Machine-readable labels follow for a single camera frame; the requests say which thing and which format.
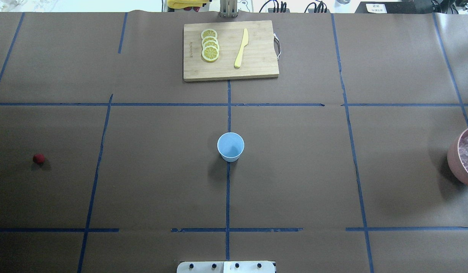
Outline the lemon slice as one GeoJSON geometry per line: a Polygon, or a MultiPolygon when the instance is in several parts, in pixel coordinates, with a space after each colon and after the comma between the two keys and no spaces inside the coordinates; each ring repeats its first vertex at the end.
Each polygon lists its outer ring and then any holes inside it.
{"type": "Polygon", "coordinates": [[[207,47],[207,46],[216,46],[218,47],[218,40],[214,36],[206,36],[202,39],[202,47],[207,47]]]}
{"type": "Polygon", "coordinates": [[[202,47],[202,52],[204,54],[217,54],[217,53],[219,53],[219,51],[220,51],[219,46],[216,47],[215,45],[209,45],[209,46],[204,47],[204,48],[202,47]]]}
{"type": "Polygon", "coordinates": [[[220,52],[217,54],[204,54],[201,52],[201,57],[206,62],[215,62],[219,58],[220,52]]]}
{"type": "Polygon", "coordinates": [[[212,37],[217,39],[217,31],[215,29],[205,29],[201,32],[202,40],[206,39],[207,37],[212,37]]]}

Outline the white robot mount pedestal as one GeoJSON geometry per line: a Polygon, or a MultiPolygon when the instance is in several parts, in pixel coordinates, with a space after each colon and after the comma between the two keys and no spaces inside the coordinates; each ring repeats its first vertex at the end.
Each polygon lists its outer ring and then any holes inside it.
{"type": "Polygon", "coordinates": [[[177,273],[276,273],[275,262],[267,260],[248,261],[184,261],[177,273]]]}

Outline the aluminium frame post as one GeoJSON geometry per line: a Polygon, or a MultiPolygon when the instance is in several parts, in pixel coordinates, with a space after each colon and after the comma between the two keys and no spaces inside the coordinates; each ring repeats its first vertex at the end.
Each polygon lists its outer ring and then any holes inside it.
{"type": "Polygon", "coordinates": [[[235,18],[239,15],[237,0],[220,0],[220,17],[235,18]]]}

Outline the yellow cloth bag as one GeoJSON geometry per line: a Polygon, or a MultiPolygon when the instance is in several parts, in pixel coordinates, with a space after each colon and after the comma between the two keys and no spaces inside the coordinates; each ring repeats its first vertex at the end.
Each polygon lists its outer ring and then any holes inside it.
{"type": "Polygon", "coordinates": [[[211,0],[167,0],[167,6],[171,9],[184,9],[188,7],[204,7],[211,0]]]}

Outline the front lemon slice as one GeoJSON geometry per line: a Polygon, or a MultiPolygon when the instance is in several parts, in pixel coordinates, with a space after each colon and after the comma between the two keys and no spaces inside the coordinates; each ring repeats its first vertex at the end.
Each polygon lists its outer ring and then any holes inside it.
{"type": "Polygon", "coordinates": [[[220,52],[217,54],[204,54],[201,52],[201,57],[206,62],[215,62],[219,58],[220,52]]]}

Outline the yellow plastic knife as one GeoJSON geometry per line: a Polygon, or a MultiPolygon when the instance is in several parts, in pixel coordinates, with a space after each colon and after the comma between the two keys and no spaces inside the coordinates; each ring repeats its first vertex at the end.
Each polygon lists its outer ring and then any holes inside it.
{"type": "Polygon", "coordinates": [[[248,41],[249,41],[248,29],[244,28],[241,44],[240,44],[240,47],[239,47],[239,51],[238,51],[238,53],[236,55],[236,58],[235,58],[235,61],[234,61],[234,68],[235,69],[239,69],[241,67],[241,65],[242,65],[242,59],[243,59],[243,55],[244,55],[244,48],[248,45],[248,41]]]}

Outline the top lemon slice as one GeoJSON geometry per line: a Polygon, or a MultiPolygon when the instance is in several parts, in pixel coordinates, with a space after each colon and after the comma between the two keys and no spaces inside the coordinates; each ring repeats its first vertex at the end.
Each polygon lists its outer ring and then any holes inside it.
{"type": "Polygon", "coordinates": [[[215,29],[205,29],[201,32],[202,40],[206,39],[207,37],[212,37],[217,39],[217,31],[215,29]]]}

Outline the bamboo cutting board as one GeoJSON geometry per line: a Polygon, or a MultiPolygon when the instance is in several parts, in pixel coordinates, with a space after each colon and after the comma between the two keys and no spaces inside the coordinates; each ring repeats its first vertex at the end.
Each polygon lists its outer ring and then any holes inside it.
{"type": "Polygon", "coordinates": [[[270,20],[230,21],[185,24],[183,30],[183,78],[186,82],[230,79],[272,78],[279,76],[278,59],[274,48],[274,30],[270,20]],[[249,41],[244,48],[242,65],[234,68],[244,28],[249,41]],[[201,57],[201,32],[215,29],[220,56],[215,62],[201,57]]]}

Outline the light blue cup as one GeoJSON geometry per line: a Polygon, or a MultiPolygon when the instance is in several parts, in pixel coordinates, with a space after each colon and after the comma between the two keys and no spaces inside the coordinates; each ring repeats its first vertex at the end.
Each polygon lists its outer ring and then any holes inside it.
{"type": "Polygon", "coordinates": [[[239,159],[245,148],[241,135],[234,132],[224,133],[217,140],[217,150],[226,162],[235,162],[239,159]]]}

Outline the pink bowl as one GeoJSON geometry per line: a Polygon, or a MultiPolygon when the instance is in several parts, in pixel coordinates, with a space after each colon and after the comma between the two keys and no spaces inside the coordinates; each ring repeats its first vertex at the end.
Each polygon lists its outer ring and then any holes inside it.
{"type": "Polygon", "coordinates": [[[460,153],[460,141],[468,136],[468,128],[460,133],[460,135],[450,145],[447,153],[447,162],[452,174],[463,184],[468,186],[468,171],[464,167],[460,153]]]}

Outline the red strawberry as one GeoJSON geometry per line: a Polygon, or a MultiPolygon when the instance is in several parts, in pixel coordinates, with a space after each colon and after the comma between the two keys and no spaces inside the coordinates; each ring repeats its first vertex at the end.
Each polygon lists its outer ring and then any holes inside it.
{"type": "Polygon", "coordinates": [[[45,156],[43,154],[34,154],[33,155],[33,162],[38,165],[42,165],[45,163],[45,156]]]}

